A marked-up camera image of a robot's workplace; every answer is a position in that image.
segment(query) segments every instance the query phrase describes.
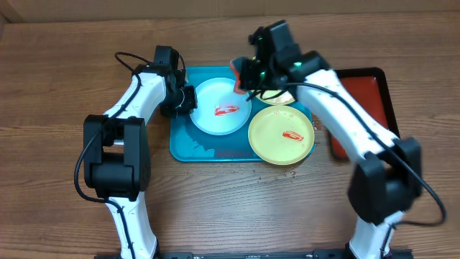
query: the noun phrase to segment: tray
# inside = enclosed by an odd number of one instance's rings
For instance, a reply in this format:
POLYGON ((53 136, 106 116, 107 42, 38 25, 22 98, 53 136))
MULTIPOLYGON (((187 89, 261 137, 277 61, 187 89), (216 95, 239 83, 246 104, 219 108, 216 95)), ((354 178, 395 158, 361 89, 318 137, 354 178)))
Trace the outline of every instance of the tray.
MULTIPOLYGON (((187 68, 187 73, 188 85, 195 87, 208 79, 216 77, 236 80, 235 75, 228 66, 191 67, 187 68)), ((214 136, 202 132, 194 125, 190 116, 171 119, 170 152, 174 158, 182 162, 262 161, 249 145, 248 128, 254 115, 268 106, 269 104, 265 104, 256 98, 252 99, 251 115, 246 124, 241 129, 224 136, 214 136)), ((310 121, 312 120, 310 110, 298 102, 288 106, 298 109, 310 121)))

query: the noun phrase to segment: wooden table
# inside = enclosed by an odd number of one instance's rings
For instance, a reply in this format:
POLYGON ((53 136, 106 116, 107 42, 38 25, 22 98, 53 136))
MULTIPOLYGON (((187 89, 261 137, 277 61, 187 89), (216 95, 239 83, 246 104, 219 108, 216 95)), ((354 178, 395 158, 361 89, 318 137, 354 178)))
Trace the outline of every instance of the wooden table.
MULTIPOLYGON (((412 248, 417 258, 458 257, 460 13, 284 18, 303 51, 318 50, 333 67, 385 71, 400 133, 422 143, 425 179, 449 212, 442 227, 401 227, 392 246, 412 248)), ((172 45, 189 66, 226 65, 252 55, 247 35, 279 19, 7 24, 0 42, 0 257, 118 251, 108 209, 73 188, 83 120, 114 105, 130 82, 116 51, 153 58, 155 45, 172 45)), ((171 156, 169 123, 158 115, 148 127, 146 199, 162 251, 306 251, 343 247, 353 235, 351 166, 331 159, 321 122, 315 152, 301 164, 185 164, 171 156)), ((426 192, 408 214, 438 217, 426 192)))

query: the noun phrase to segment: white plate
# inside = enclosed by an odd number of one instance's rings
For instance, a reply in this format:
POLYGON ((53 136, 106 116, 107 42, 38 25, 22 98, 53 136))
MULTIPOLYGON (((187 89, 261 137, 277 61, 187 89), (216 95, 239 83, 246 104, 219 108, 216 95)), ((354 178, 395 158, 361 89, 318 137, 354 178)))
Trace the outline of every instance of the white plate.
POLYGON ((212 78, 196 88, 198 107, 190 115, 195 126, 211 135, 227 135, 243 127, 251 114, 249 94, 233 92, 235 80, 212 78))

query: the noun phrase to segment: red object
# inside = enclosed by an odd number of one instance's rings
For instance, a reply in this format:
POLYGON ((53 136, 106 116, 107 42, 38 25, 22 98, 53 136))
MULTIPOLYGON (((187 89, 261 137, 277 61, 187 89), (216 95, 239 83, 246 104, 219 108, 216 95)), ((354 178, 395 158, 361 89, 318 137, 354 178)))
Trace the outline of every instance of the red object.
POLYGON ((227 105, 227 106, 225 106, 223 108, 221 108, 221 107, 216 108, 216 110, 214 111, 214 115, 221 116, 221 115, 229 114, 229 113, 232 113, 232 112, 237 112, 238 110, 239 110, 238 106, 227 105))
MULTIPOLYGON (((377 79, 373 76, 341 78, 340 81, 344 88, 353 96, 369 115, 372 116, 383 127, 388 128, 387 117, 380 96, 377 79)), ((347 158, 345 150, 339 141, 332 138, 332 148, 340 158, 347 158)))
POLYGON ((303 137, 300 134, 298 134, 296 132, 292 132, 292 131, 283 132, 282 136, 290 138, 291 140, 295 140, 295 141, 298 141, 298 142, 303 140, 303 137))

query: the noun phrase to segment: red marking on plate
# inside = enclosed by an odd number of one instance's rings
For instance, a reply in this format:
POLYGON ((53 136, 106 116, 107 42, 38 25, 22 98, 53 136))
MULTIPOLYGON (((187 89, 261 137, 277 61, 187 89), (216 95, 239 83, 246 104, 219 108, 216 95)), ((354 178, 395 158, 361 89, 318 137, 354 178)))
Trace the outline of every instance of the red marking on plate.
POLYGON ((283 132, 282 136, 298 142, 303 140, 302 135, 292 131, 283 132))
POLYGON ((238 106, 227 105, 227 106, 224 106, 224 107, 216 108, 216 110, 214 111, 214 115, 222 116, 222 115, 225 115, 225 114, 230 114, 230 113, 237 112, 238 110, 239 110, 238 106))

